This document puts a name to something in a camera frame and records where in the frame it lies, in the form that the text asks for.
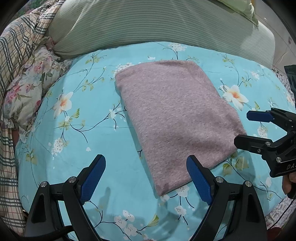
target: beige floor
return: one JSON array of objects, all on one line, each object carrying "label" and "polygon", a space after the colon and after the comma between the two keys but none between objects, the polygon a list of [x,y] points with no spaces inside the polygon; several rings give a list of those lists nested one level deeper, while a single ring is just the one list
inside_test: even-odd
[{"label": "beige floor", "polygon": [[285,73],[285,65],[296,64],[296,44],[272,9],[262,0],[255,0],[254,2],[258,20],[274,34],[276,49],[273,65]]}]

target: plaid curtain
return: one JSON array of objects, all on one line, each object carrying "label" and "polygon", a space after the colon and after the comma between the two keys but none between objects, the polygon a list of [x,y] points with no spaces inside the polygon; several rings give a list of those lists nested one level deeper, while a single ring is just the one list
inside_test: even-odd
[{"label": "plaid curtain", "polygon": [[[10,23],[0,36],[0,105],[6,88],[26,63],[65,0],[52,0]],[[6,225],[22,235],[25,220],[18,193],[12,130],[0,131],[0,216]]]}]

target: human hand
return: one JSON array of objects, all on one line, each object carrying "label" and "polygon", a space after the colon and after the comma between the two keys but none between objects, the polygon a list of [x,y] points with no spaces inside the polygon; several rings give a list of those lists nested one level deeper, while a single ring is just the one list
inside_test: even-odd
[{"label": "human hand", "polygon": [[282,189],[285,194],[288,194],[291,191],[292,183],[296,183],[296,172],[283,176]]}]

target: mauve towel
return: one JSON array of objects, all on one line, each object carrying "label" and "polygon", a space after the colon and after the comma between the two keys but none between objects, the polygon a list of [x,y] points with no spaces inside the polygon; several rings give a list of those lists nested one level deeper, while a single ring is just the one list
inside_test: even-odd
[{"label": "mauve towel", "polygon": [[120,71],[116,86],[143,148],[159,196],[190,182],[186,159],[212,168],[246,134],[236,110],[191,61],[157,61]]}]

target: turquoise sheet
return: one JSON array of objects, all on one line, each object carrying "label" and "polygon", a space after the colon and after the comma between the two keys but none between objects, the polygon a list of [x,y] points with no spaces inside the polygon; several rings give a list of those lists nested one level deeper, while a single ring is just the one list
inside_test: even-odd
[{"label": "turquoise sheet", "polygon": [[[19,142],[16,147],[19,192],[27,212],[42,181],[64,182],[102,154],[106,170],[91,202],[84,205],[101,237],[187,241],[194,234],[207,204],[201,201],[192,183],[162,197],[156,195],[144,153],[114,83],[114,76],[121,69],[170,59],[197,63],[221,97],[237,109],[249,135],[277,140],[286,134],[272,123],[246,118],[249,110],[265,111],[271,107],[295,112],[285,87],[271,70],[256,62],[168,42],[96,51],[76,58],[70,71],[51,87],[27,142]],[[260,155],[239,150],[212,172],[228,182],[251,181],[265,215],[285,197],[281,177],[270,178],[268,165]],[[68,225],[63,203],[61,212]],[[229,213],[217,239],[225,231]]]}]

